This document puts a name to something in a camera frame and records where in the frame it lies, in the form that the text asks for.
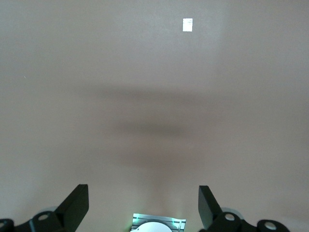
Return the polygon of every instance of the smooth gray surface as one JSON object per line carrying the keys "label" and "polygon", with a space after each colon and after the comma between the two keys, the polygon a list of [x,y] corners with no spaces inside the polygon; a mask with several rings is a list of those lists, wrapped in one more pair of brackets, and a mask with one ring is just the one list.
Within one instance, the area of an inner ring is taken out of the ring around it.
{"label": "smooth gray surface", "polygon": [[209,185],[308,231],[309,1],[2,0],[0,155],[17,224],[87,183],[79,232],[133,213],[197,232]]}

